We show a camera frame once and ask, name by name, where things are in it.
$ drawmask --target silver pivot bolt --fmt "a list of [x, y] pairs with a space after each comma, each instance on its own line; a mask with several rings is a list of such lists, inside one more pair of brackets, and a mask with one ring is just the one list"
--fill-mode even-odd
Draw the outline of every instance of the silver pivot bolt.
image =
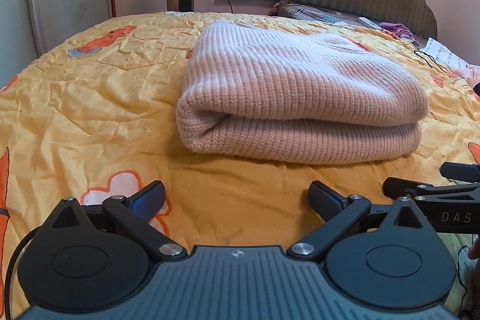
[[310, 255], [315, 251], [315, 247], [308, 243], [295, 243], [290, 250], [297, 255]]
[[183, 247], [176, 243], [164, 244], [159, 248], [160, 254], [165, 256], [180, 255], [183, 252]]

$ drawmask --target pink knit sweater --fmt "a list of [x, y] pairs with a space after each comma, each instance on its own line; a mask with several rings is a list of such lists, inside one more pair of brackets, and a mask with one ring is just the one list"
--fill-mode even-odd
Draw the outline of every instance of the pink knit sweater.
[[195, 46], [177, 124], [195, 152], [343, 164], [411, 153], [428, 110], [411, 74], [340, 36], [217, 23]]

